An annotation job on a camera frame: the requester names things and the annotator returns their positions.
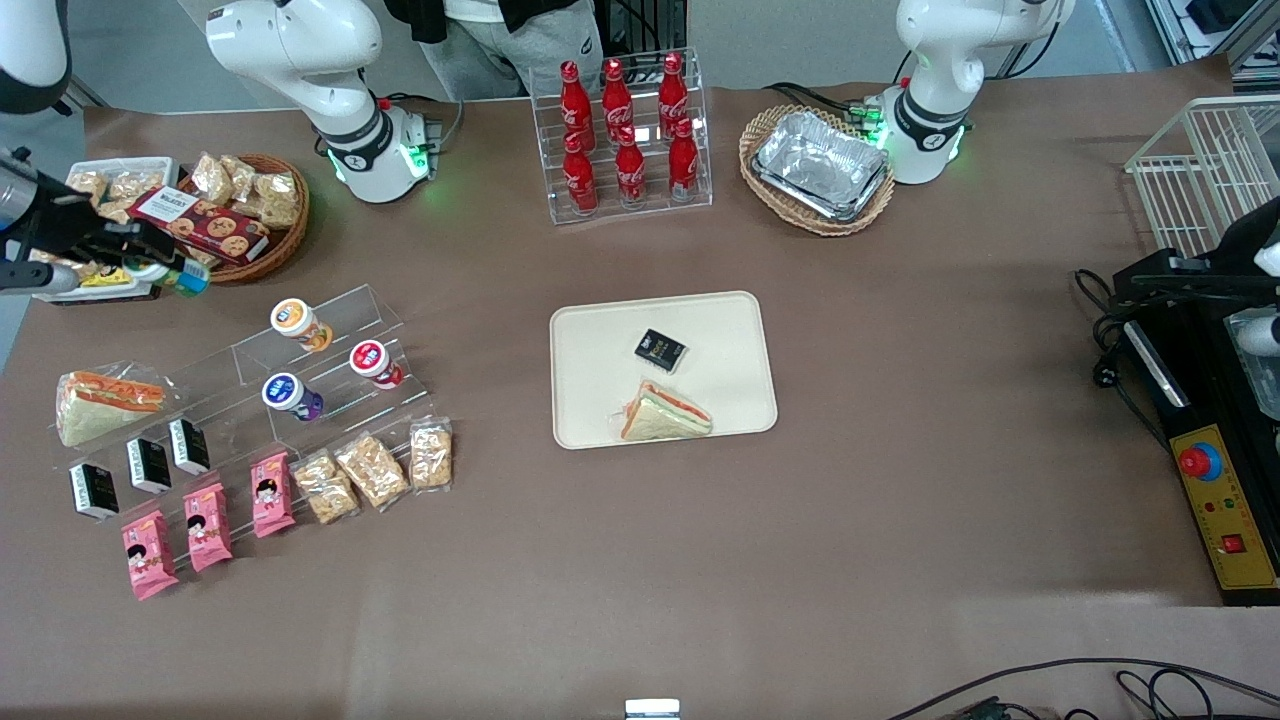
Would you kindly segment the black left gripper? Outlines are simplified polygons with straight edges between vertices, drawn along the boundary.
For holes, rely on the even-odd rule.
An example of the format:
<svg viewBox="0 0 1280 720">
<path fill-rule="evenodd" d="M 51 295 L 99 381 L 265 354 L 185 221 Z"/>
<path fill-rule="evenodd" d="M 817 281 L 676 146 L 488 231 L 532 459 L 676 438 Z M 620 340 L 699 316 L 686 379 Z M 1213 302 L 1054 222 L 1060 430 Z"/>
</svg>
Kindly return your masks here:
<svg viewBox="0 0 1280 720">
<path fill-rule="evenodd" d="M 1279 278 L 1277 238 L 1279 196 L 1228 227 L 1215 249 L 1215 270 Z"/>
</svg>

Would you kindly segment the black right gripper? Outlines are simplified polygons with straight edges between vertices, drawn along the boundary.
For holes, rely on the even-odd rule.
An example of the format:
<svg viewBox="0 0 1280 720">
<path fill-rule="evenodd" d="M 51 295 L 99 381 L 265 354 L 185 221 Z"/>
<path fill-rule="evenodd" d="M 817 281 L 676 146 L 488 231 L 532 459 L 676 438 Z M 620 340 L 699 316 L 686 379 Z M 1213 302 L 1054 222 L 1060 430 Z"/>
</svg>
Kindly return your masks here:
<svg viewBox="0 0 1280 720">
<path fill-rule="evenodd" d="M 160 286 L 172 292 L 187 291 L 182 272 L 165 266 L 186 260 L 178 242 L 146 222 L 109 222 L 97 213 L 90 193 L 38 190 L 20 199 L 20 260 L 31 260 L 35 252 L 82 264 L 163 264 Z"/>
</svg>

